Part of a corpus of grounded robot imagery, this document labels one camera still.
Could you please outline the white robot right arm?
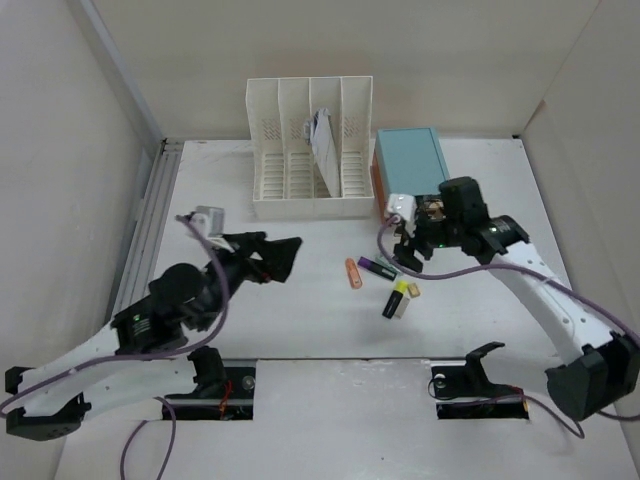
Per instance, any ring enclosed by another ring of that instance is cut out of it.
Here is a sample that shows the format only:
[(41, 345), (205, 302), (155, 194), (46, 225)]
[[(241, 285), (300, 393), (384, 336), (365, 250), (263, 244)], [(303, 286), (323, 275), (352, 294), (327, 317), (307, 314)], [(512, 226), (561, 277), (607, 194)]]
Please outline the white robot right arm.
[(537, 321), (560, 358), (546, 370), (555, 405), (581, 421), (634, 392), (639, 336), (603, 307), (566, 287), (540, 257), (526, 231), (507, 215), (493, 217), (477, 181), (445, 181), (435, 198), (392, 194), (387, 223), (399, 242), (386, 259), (403, 273), (437, 280), (422, 267), (437, 248), (458, 248), (515, 295)]

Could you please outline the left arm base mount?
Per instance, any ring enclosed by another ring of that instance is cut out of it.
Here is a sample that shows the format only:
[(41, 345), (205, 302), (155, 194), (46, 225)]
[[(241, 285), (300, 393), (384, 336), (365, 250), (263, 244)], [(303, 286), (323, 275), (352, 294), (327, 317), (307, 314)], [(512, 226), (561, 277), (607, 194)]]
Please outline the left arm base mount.
[(191, 393), (167, 395), (177, 420), (249, 421), (254, 415), (256, 360), (223, 360), (216, 348), (205, 346), (187, 359), (195, 367)]

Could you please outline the yellow highlighter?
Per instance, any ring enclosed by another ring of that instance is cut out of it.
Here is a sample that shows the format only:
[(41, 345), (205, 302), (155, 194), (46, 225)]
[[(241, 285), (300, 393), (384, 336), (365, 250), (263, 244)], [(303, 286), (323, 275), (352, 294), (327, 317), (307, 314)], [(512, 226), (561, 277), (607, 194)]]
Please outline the yellow highlighter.
[(407, 292), (407, 289), (408, 283), (406, 281), (398, 281), (395, 284), (382, 312), (382, 316), (384, 318), (391, 319), (395, 315), (405, 293)]

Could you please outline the clear drawer gold handle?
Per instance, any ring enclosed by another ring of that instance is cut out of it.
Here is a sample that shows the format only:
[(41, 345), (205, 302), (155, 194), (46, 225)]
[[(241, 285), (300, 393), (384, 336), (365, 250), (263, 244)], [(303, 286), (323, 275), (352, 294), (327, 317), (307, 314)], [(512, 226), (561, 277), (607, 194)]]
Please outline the clear drawer gold handle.
[(436, 195), (423, 195), (416, 198), (416, 212), (426, 215), (429, 219), (439, 220), (445, 217), (443, 202)]

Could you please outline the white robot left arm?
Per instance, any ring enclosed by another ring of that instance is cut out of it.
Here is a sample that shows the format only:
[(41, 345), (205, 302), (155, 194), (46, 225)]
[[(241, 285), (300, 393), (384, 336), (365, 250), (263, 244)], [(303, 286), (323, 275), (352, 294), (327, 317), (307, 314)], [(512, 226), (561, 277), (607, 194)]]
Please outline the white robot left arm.
[(93, 337), (37, 368), (5, 373), (7, 434), (45, 442), (67, 436), (109, 410), (151, 398), (208, 398), (228, 374), (219, 351), (190, 331), (217, 336), (231, 297), (245, 282), (285, 282), (303, 241), (264, 232), (227, 234), (203, 267), (178, 263), (151, 281), (141, 300)]

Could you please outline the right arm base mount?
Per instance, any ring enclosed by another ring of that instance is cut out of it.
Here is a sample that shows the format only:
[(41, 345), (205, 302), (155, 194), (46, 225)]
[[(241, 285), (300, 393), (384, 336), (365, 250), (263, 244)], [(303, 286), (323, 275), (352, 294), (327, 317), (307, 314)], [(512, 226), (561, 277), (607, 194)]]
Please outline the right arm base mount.
[(523, 390), (493, 383), (482, 365), (490, 352), (504, 347), (502, 342), (489, 342), (463, 360), (435, 362), (430, 367), (428, 393), (436, 400), (439, 420), (529, 419)]

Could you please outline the purple highlighter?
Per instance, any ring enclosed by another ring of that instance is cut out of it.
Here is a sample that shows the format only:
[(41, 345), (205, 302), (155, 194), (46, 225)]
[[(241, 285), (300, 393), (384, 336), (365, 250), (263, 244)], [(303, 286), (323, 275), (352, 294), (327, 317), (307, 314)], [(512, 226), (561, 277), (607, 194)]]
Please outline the purple highlighter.
[(357, 261), (357, 265), (360, 268), (389, 281), (394, 281), (397, 277), (397, 274), (391, 269), (365, 257), (360, 257)]

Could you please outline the white spiral notebook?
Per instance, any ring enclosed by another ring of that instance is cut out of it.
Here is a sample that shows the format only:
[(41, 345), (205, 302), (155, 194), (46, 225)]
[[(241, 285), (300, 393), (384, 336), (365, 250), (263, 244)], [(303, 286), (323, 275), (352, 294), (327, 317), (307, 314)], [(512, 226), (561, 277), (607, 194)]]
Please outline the white spiral notebook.
[(328, 108), (317, 109), (312, 118), (305, 121), (303, 135), (311, 148), (313, 157), (312, 172), (316, 196), (339, 198), (341, 196), (339, 158)]

